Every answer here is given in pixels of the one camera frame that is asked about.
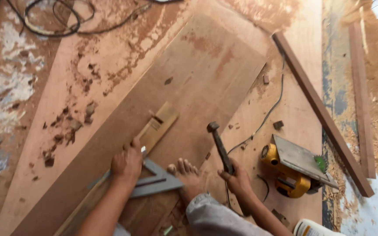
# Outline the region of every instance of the gray pants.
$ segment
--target gray pants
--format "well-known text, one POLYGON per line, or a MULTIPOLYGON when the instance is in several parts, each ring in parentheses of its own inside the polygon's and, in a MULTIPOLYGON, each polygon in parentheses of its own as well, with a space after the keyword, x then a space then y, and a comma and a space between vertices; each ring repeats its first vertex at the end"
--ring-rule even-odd
MULTIPOLYGON (((219 204, 209 194, 196 196, 186 208, 186 217, 191 228, 201 236, 271 236, 269 232, 244 220, 232 210, 219 204)), ((129 235, 121 225, 117 225, 113 234, 113 236, 129 235)))

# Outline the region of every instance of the toe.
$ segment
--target toe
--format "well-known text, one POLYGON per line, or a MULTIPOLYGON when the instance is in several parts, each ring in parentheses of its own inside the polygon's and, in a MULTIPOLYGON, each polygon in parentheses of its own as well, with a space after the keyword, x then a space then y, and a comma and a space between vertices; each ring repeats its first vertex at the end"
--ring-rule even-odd
POLYGON ((176 172, 177 172, 177 168, 174 164, 170 164, 168 165, 167 167, 167 171, 172 174, 172 175, 176 175, 176 172))
POLYGON ((190 167, 192 166, 190 163, 189 163, 189 161, 187 160, 187 159, 185 159, 185 161, 183 162, 183 165, 185 166, 185 171, 186 172, 191 172, 190 171, 190 167))
POLYGON ((199 175, 199 171, 198 171, 198 168, 196 168, 196 166, 193 166, 193 172, 197 175, 199 175))
POLYGON ((179 158, 179 160, 177 160, 177 170, 182 174, 186 173, 182 158, 179 158))

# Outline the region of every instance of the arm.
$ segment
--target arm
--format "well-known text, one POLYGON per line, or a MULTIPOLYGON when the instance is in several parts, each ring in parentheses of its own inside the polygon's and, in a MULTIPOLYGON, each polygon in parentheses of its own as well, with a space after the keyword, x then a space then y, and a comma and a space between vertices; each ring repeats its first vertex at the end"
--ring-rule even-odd
POLYGON ((78 236, 112 236, 142 169, 142 153, 139 140, 134 138, 132 147, 123 146, 123 152, 112 159, 109 189, 90 212, 79 228, 78 236))
POLYGON ((227 182, 228 188, 235 194, 239 203, 250 210, 256 224, 273 235, 292 236, 293 234, 256 197, 247 171, 233 158, 231 158, 231 162, 234 167, 234 175, 223 170, 218 170, 218 174, 227 182))

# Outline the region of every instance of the saw blade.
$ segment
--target saw blade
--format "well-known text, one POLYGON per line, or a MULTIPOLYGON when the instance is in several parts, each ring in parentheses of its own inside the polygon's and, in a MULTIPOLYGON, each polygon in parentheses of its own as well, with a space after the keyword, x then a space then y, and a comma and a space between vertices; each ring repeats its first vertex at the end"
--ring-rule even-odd
POLYGON ((315 162, 318 164, 319 169, 326 174, 326 171, 328 170, 328 158, 326 158, 323 155, 316 155, 314 156, 315 162))

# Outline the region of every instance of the white bottle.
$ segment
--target white bottle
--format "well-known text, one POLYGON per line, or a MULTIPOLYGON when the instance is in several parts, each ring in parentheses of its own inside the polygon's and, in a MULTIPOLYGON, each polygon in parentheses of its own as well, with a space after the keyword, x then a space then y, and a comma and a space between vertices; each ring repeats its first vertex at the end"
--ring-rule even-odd
POLYGON ((295 236, 345 236, 343 233, 333 232, 332 230, 325 228, 318 223, 301 219, 294 228, 295 236))

